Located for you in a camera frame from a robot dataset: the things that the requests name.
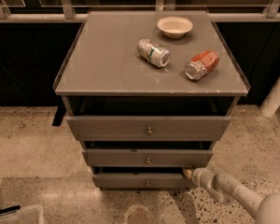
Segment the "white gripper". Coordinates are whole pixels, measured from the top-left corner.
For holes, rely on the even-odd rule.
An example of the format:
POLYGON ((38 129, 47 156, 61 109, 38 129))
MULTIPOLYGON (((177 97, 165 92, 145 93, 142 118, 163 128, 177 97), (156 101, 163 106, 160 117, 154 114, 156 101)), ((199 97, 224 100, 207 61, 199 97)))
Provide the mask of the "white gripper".
POLYGON ((187 179, 191 179, 197 187, 210 188, 214 174, 206 168, 196 168, 193 172, 191 169, 184 168, 183 174, 187 179))

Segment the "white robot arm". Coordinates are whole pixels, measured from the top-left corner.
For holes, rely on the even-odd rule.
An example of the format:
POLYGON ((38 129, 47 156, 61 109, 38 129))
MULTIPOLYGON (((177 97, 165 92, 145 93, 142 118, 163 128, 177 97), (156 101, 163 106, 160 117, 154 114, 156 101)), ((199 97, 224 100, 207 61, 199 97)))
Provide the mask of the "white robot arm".
POLYGON ((183 173, 186 179, 205 189, 216 202, 225 205, 233 200, 238 202, 255 219, 255 224, 280 224, 280 193, 261 197, 233 176, 215 174, 206 168, 184 168, 183 173))

